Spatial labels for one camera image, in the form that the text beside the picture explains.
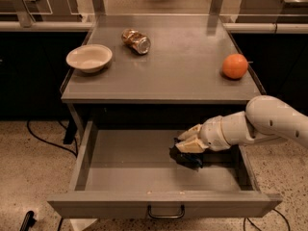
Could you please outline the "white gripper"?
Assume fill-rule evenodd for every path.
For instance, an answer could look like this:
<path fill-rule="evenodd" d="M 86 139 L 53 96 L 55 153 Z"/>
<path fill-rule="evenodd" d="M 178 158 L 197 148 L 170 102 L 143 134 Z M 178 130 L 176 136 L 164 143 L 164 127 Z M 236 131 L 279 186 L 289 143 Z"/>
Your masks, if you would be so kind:
<path fill-rule="evenodd" d="M 207 148 L 213 151 L 226 150 L 231 145 L 222 133 L 222 116 L 207 119 L 202 125 L 196 124 L 178 136 L 175 146 L 182 153 L 203 153 Z"/>

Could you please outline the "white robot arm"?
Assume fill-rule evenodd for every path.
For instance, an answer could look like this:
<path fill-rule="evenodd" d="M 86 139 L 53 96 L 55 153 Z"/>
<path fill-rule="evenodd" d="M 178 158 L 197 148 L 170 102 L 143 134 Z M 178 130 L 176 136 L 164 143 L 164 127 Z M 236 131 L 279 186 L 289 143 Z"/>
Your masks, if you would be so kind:
<path fill-rule="evenodd" d="M 278 98 L 259 95 L 245 110 L 218 115 L 182 133 L 175 146 L 182 153 L 221 151 L 232 145 L 271 144 L 292 140 L 308 147 L 308 117 Z"/>

